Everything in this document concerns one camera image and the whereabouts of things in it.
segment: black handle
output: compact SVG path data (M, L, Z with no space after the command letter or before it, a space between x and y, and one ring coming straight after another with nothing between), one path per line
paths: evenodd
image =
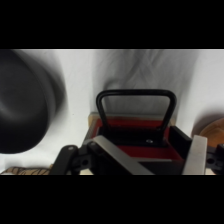
M106 91L103 91L97 96L96 104L97 104L97 108L98 108L105 131L110 131L110 126L107 122L107 117L104 112L102 100L103 100L103 98L108 97L108 96L165 96L165 97L168 97L170 99L170 104L167 109L167 112L164 117L162 125L160 127L158 127L159 128L158 131L160 133L162 133L162 132L164 133L164 131L166 130L166 128L169 124L169 121L173 115L173 112L175 110L176 103L177 103L177 98L176 98L175 94L169 90L141 89L141 90L106 90Z

